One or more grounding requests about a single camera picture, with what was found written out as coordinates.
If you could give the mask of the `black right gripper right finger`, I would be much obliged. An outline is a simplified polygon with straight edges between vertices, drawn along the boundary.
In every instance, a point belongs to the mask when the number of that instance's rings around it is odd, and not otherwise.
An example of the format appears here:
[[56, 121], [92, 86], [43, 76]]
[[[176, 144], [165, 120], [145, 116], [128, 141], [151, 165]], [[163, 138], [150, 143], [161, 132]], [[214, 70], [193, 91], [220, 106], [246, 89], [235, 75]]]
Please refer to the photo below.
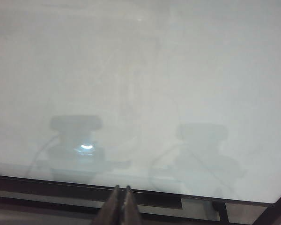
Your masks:
[[142, 218], [136, 204], [133, 191], [130, 186], [126, 187], [126, 193], [123, 202], [123, 224], [124, 225], [142, 225]]

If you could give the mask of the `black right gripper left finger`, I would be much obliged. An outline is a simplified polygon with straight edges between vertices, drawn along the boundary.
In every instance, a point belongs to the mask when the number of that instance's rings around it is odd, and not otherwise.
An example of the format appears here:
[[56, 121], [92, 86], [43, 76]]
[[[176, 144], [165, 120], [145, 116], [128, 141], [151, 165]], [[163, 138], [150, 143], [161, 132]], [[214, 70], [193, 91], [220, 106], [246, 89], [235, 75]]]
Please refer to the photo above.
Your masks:
[[120, 222], [122, 193], [116, 185], [107, 201], [97, 214], [98, 225], [118, 225]]

